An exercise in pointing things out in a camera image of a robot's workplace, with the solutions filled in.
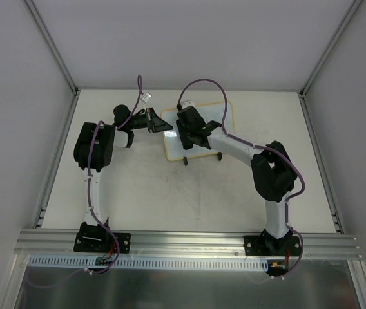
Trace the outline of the yellow framed whiteboard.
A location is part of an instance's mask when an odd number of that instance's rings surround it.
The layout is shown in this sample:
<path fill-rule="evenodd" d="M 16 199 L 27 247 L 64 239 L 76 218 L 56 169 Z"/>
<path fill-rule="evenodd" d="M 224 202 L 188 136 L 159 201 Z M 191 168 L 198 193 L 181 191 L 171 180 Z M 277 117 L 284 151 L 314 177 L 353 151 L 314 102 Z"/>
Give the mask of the yellow framed whiteboard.
<path fill-rule="evenodd" d="M 196 109 L 202 118 L 208 123 L 211 120 L 222 122 L 224 113 L 224 101 L 196 105 Z M 164 131 L 164 147 L 166 157 L 169 161 L 200 158 L 203 156 L 217 155 L 218 152 L 205 147 L 194 145 L 191 149 L 185 150 L 181 144 L 179 131 L 176 125 L 177 108 L 165 109 L 160 114 L 161 119 L 173 126 L 173 129 Z"/>

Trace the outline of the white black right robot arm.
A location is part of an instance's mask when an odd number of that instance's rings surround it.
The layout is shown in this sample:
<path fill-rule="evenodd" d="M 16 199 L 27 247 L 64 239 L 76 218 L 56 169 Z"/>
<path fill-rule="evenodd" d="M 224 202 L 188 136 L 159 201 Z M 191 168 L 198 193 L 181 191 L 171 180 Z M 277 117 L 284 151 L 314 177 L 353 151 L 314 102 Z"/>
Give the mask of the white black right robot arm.
<path fill-rule="evenodd" d="M 257 193 L 265 200 L 266 226 L 251 247 L 259 254 L 280 255 L 293 232 L 287 226 L 285 203 L 298 177 L 285 148 L 274 141 L 253 145 L 226 132 L 217 121 L 205 122 L 195 106 L 177 106 L 176 125 L 183 149 L 193 146 L 225 153 L 251 168 Z"/>

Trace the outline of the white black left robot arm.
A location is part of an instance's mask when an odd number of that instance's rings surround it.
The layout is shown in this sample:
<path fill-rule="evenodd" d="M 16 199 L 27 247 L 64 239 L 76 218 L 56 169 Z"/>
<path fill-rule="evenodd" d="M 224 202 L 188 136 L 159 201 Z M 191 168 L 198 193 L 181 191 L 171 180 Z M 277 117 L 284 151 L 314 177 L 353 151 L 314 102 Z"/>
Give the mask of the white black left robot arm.
<path fill-rule="evenodd" d="M 102 200 L 102 171 L 110 165 L 114 147 L 131 147 L 134 130 L 147 129 L 150 133 L 159 133 L 173 129 L 153 108 L 132 113 L 121 104 L 114 108 L 113 115 L 113 124 L 85 122 L 73 150 L 86 188 L 85 215 L 76 234 L 75 252 L 100 253 L 110 257 L 130 251 L 130 234 L 116 232 L 111 235 L 108 231 L 109 210 Z"/>

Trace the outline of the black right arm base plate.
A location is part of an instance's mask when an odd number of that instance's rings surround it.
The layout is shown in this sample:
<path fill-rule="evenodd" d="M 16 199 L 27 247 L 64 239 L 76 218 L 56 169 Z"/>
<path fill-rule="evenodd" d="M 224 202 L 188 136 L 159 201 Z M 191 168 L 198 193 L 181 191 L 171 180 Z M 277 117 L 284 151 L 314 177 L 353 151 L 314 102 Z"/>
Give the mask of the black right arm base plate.
<path fill-rule="evenodd" d="M 285 236 L 282 239 L 270 239 L 263 235 L 243 236 L 246 256 L 286 256 L 298 257 L 302 245 L 298 236 Z"/>

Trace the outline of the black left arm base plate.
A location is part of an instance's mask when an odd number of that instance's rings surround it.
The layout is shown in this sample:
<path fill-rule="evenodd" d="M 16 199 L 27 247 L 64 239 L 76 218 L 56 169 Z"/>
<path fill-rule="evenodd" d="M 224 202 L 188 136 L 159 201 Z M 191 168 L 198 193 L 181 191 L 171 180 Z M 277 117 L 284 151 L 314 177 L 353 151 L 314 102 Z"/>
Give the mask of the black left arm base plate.
<path fill-rule="evenodd" d="M 131 234 L 115 232 L 114 235 L 119 243 L 118 247 L 113 236 L 104 229 L 79 231 L 75 238 L 73 251 L 105 254 L 113 249 L 113 253 L 128 254 L 131 245 Z"/>

